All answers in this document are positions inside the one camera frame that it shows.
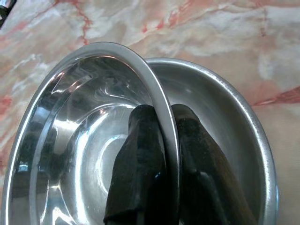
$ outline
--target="shiny metal surface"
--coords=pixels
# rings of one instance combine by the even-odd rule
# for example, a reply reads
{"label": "shiny metal surface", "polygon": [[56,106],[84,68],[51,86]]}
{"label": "shiny metal surface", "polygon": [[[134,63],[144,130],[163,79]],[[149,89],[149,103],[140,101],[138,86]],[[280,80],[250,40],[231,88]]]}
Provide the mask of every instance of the shiny metal surface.
{"label": "shiny metal surface", "polygon": [[197,64],[163,58],[146,61],[170,103],[190,107],[219,144],[259,224],[276,224],[274,161],[264,130],[245,99],[220,76]]}
{"label": "shiny metal surface", "polygon": [[155,107],[163,130],[176,214],[177,130],[162,87],[133,51],[95,43],[63,59],[28,106],[10,155],[1,224],[103,224],[114,159],[140,104]]}

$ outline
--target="metal bowl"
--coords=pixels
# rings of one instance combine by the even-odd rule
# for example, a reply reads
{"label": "metal bowl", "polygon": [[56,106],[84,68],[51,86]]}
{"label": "metal bowl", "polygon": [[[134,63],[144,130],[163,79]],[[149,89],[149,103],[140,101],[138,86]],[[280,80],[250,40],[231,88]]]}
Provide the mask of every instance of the metal bowl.
{"label": "metal bowl", "polygon": [[176,59],[146,61],[170,103],[190,107],[219,144],[259,224],[276,224],[274,161],[263,128],[246,100],[220,76],[197,64]]}
{"label": "metal bowl", "polygon": [[17,132],[5,179],[1,224],[103,224],[116,154],[138,105],[156,109],[179,199],[173,114],[146,62],[124,46],[95,43],[45,78]]}

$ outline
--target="marble countertop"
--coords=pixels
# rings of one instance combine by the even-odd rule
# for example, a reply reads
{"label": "marble countertop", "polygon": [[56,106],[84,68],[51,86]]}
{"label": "marble countertop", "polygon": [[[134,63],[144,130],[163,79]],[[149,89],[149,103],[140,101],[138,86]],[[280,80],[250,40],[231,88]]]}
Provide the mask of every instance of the marble countertop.
{"label": "marble countertop", "polygon": [[278,224],[300,219],[298,0],[22,0],[0,31],[0,188],[18,125],[44,77],[71,51],[112,41],[228,80],[251,104],[275,159]]}

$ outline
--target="countertop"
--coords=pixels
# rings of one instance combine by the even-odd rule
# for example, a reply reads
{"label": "countertop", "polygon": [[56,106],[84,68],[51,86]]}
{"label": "countertop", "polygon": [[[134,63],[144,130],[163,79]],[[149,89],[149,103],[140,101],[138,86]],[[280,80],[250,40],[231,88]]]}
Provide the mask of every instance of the countertop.
{"label": "countertop", "polygon": [[35,90],[68,53],[98,41],[205,66],[251,104],[280,191],[279,225],[300,219],[298,0],[22,0],[0,31],[0,188]]}

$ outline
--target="bowl rim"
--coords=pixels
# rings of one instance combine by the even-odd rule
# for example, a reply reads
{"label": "bowl rim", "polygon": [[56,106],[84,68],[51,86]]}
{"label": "bowl rim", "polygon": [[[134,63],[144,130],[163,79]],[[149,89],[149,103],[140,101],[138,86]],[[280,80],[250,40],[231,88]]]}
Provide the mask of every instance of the bowl rim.
{"label": "bowl rim", "polygon": [[261,184],[262,202],[258,224],[273,225],[276,224],[278,216],[279,192],[276,178],[275,163],[271,148],[265,134],[265,131],[245,98],[224,78],[213,71],[200,66],[196,63],[173,59],[173,58],[148,58],[146,62],[151,66],[154,65],[171,65],[184,67],[197,72],[199,75],[211,79],[217,86],[224,89],[234,100],[234,104],[241,109],[242,115],[246,118],[255,140],[260,149],[262,160],[263,179]]}
{"label": "bowl rim", "polygon": [[23,135],[29,124],[30,118],[34,113],[35,107],[38,104],[38,100],[40,99],[40,97],[44,93],[44,90],[50,84],[50,82],[55,77],[59,76],[59,73],[63,69],[66,69],[68,66],[75,64],[80,59],[95,56],[109,57],[121,61],[130,69],[132,69],[137,77],[145,85],[152,100],[152,104],[156,110],[157,117],[163,131],[162,133],[164,136],[166,148],[166,159],[167,163],[169,163],[170,168],[172,168],[172,170],[170,170],[170,175],[172,178],[172,190],[175,200],[173,207],[174,212],[178,212],[180,197],[180,152],[178,145],[178,135],[174,115],[171,110],[168,98],[163,91],[162,85],[160,84],[160,81],[155,76],[151,68],[145,62],[145,60],[131,49],[117,43],[96,42],[90,45],[85,45],[63,58],[42,81],[42,83],[34,93],[29,105],[27,106],[27,109],[18,127],[7,164],[7,172],[2,192],[2,214],[0,218],[0,224],[8,225],[11,223],[9,218],[9,209],[10,200],[12,197],[15,166],[20,152],[20,144],[23,141]]}

